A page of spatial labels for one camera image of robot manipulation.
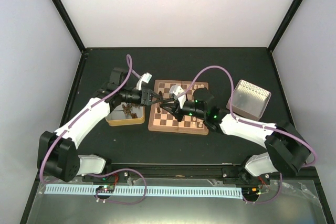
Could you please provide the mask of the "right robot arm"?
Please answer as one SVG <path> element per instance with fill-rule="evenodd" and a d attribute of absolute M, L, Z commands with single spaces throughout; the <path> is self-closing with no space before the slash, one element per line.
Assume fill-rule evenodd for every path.
<path fill-rule="evenodd" d="M 266 152 L 247 158 L 238 171 L 239 179 L 252 183 L 258 176 L 279 172 L 295 176 L 304 167 L 312 153 L 307 142 L 290 123 L 262 123 L 240 118 L 226 109 L 219 108 L 207 88 L 199 88 L 190 101 L 180 86 L 173 86 L 168 99 L 159 101 L 160 107 L 178 121 L 193 116 L 213 132 L 243 138 L 263 147 Z"/>

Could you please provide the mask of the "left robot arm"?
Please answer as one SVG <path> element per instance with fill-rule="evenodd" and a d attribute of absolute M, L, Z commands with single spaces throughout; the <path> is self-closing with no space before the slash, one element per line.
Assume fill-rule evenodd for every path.
<path fill-rule="evenodd" d="M 136 87 L 127 88 L 125 85 L 131 73 L 113 69 L 110 80 L 93 94 L 77 115 L 55 131 L 46 131 L 40 136 L 37 167 L 42 183 L 45 182 L 44 175 L 64 182 L 86 174 L 93 174 L 102 182 L 112 177 L 113 169 L 103 157 L 79 155 L 78 147 L 87 134 L 121 103 L 154 104 L 153 98 L 158 98 L 158 94 L 145 87 L 152 78 L 151 74 L 144 73 Z"/>

